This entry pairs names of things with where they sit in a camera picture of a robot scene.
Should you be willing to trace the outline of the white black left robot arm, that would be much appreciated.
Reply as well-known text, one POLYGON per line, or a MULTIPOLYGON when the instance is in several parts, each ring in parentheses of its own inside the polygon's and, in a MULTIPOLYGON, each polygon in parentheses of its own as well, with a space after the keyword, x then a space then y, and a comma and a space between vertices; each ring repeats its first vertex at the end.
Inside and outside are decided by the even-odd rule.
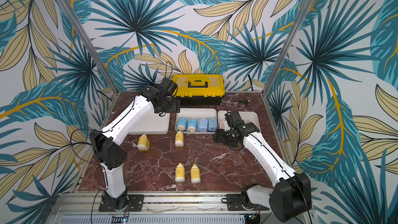
POLYGON ((94 155, 99 160, 106 189, 102 202, 104 211, 126 211, 133 202, 129 199, 123 178, 123 165, 127 152, 121 147, 129 132, 150 112, 156 114, 179 113, 180 100, 174 97, 177 84, 163 78, 155 86, 143 86, 132 103, 114 121, 101 130, 92 130, 89 140, 94 155))

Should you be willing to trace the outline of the blue pencil sharpener bottom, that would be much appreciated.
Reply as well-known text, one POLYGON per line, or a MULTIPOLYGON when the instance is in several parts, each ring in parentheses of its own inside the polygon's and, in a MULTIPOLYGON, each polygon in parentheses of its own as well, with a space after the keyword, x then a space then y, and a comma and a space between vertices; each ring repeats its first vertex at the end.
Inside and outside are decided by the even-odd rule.
POLYGON ((207 132, 208 131, 208 119, 202 118, 199 121, 199 132, 207 132))

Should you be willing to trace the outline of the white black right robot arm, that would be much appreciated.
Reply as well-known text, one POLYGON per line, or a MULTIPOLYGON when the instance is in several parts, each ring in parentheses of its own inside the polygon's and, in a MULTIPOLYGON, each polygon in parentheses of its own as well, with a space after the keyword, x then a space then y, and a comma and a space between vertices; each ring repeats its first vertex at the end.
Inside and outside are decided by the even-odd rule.
POLYGON ((249 150, 268 175, 272 188, 249 185, 240 195, 227 195, 231 211, 253 210, 259 207, 270 209, 280 222, 309 213, 312 209, 311 181, 305 173, 298 173, 270 147, 260 130, 252 122, 245 122, 238 111, 225 114, 226 129, 218 129, 215 143, 249 150))

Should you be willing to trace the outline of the blue pencil sharpener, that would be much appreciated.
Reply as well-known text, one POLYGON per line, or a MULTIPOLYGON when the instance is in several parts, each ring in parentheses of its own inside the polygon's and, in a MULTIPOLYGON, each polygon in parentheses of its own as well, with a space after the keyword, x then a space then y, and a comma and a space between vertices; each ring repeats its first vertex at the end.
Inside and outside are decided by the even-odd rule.
POLYGON ((177 121, 177 130, 178 131, 186 131, 188 126, 188 121, 186 118, 179 118, 177 121))
POLYGON ((190 119, 188 121, 187 131, 189 132, 196 132, 198 129, 198 121, 196 119, 190 119))
POLYGON ((199 121, 199 132, 207 132, 208 131, 208 119, 202 118, 199 121))
POLYGON ((216 118, 209 118, 208 119, 208 131, 209 132, 215 132, 217 130, 218 127, 218 121, 216 118))

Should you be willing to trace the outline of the yellow pencil sharpener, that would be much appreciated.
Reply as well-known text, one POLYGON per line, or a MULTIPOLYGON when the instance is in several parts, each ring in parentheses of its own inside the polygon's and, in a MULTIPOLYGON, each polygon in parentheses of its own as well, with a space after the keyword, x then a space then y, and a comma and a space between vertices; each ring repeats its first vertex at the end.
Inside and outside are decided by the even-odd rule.
POLYGON ((137 148, 139 151, 148 151, 150 148, 150 141, 146 134, 142 134, 138 139, 137 148))
POLYGON ((201 173, 199 167, 194 164, 191 168, 191 183, 192 184, 199 184, 201 182, 201 173))
POLYGON ((184 147, 184 135, 180 130, 175 135, 175 146, 184 147))
POLYGON ((185 182, 185 169, 182 163, 179 163, 175 170, 175 181, 177 183, 185 182))

